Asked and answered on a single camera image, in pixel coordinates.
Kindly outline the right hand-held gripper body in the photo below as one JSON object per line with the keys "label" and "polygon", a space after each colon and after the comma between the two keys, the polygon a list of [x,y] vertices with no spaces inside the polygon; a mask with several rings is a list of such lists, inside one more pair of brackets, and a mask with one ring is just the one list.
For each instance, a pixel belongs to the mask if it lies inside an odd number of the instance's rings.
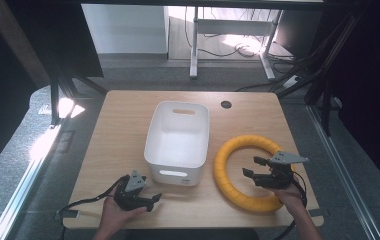
{"label": "right hand-held gripper body", "polygon": [[297,163],[307,162],[308,158],[284,151],[277,151],[267,160],[270,174],[255,174],[256,179],[253,180],[255,185],[270,189],[284,189],[293,180],[292,166]]}

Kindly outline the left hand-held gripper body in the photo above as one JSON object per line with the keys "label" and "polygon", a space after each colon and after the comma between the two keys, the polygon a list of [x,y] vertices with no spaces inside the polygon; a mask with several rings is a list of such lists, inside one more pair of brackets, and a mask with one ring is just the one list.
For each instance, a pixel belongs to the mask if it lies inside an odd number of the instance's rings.
{"label": "left hand-held gripper body", "polygon": [[114,201],[125,211],[131,211],[137,208],[148,208],[148,200],[141,198],[139,194],[146,186],[146,177],[133,170],[120,178],[114,193]]}

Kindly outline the person's left hand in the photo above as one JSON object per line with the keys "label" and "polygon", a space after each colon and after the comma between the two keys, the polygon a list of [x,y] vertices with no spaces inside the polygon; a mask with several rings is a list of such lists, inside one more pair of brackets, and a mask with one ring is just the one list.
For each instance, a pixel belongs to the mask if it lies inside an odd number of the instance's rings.
{"label": "person's left hand", "polygon": [[122,210],[113,197],[104,200],[103,210],[99,228],[111,231],[119,231],[130,219],[143,214],[147,211],[146,207],[140,207],[130,211]]}

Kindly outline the person's right hand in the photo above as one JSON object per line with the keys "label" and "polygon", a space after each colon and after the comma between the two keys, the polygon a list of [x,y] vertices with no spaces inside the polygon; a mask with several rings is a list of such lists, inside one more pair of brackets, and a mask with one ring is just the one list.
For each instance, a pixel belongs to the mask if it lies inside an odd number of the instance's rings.
{"label": "person's right hand", "polygon": [[291,215],[299,214],[305,210],[302,195],[294,184],[285,189],[273,189],[272,192],[278,197]]}

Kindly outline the white plastic bin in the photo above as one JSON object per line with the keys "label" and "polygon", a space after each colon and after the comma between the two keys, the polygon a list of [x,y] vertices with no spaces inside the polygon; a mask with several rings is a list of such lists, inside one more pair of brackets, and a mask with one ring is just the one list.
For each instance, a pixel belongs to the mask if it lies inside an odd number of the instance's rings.
{"label": "white plastic bin", "polygon": [[144,158],[154,181],[195,186],[207,159],[210,113],[202,104],[163,101],[152,116]]}

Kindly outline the white power strip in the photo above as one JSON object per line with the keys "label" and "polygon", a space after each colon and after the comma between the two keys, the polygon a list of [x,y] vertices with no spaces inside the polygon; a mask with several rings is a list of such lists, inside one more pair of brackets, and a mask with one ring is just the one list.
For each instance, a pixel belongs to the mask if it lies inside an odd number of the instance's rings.
{"label": "white power strip", "polygon": [[290,77],[284,84],[283,84],[283,87],[285,89],[287,88],[290,88],[292,87],[293,85],[295,85],[296,83],[298,83],[299,81],[301,80],[301,78],[297,75],[293,75],[292,77]]}

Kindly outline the black metal stand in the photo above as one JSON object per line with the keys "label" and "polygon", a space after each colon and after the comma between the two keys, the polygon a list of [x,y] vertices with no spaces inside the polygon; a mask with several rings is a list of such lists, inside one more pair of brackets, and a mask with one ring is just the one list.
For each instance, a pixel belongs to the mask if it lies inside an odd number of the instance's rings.
{"label": "black metal stand", "polygon": [[107,89],[90,80],[88,77],[77,73],[66,72],[58,65],[55,65],[53,69],[49,71],[49,77],[51,96],[51,128],[61,125],[60,93],[65,94],[69,98],[74,98],[78,94],[78,90],[73,82],[74,79],[84,83],[101,95],[106,95],[108,92]]}

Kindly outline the black computer tower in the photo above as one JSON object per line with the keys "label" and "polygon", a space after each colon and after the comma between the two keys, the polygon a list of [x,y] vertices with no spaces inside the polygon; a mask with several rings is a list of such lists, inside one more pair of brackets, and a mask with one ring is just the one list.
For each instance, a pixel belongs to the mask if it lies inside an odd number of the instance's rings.
{"label": "black computer tower", "polygon": [[306,57],[318,29],[321,11],[284,10],[278,22],[275,42],[296,57]]}

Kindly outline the black panel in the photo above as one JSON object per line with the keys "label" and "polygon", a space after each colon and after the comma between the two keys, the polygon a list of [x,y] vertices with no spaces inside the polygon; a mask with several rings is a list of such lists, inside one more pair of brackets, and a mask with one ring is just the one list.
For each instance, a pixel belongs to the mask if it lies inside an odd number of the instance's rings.
{"label": "black panel", "polygon": [[49,73],[102,77],[99,57],[79,2],[6,0]]}

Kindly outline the aluminium rail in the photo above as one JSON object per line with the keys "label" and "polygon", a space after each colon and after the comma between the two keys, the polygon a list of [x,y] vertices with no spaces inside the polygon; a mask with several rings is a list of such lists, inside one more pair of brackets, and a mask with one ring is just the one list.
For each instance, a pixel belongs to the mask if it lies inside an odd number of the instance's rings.
{"label": "aluminium rail", "polygon": [[0,240],[9,235],[60,129],[60,125],[51,125],[31,145],[27,169],[0,216]]}
{"label": "aluminium rail", "polygon": [[322,128],[320,115],[312,106],[307,106],[306,109],[368,240],[380,240],[380,230],[371,211],[361,197],[332,138]]}

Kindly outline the white metal desk frame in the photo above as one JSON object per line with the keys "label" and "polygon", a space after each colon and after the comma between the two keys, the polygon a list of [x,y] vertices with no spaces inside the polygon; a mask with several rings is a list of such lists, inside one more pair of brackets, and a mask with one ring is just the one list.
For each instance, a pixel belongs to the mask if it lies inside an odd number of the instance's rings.
{"label": "white metal desk frame", "polygon": [[275,18],[271,21],[213,20],[199,18],[198,8],[195,8],[193,17],[193,39],[190,54],[189,76],[192,79],[195,79],[198,75],[198,36],[200,34],[231,34],[262,36],[267,38],[267,42],[261,48],[259,58],[262,62],[267,79],[269,81],[275,81],[276,77],[270,61],[268,60],[268,56],[281,15],[282,10],[278,10]]}

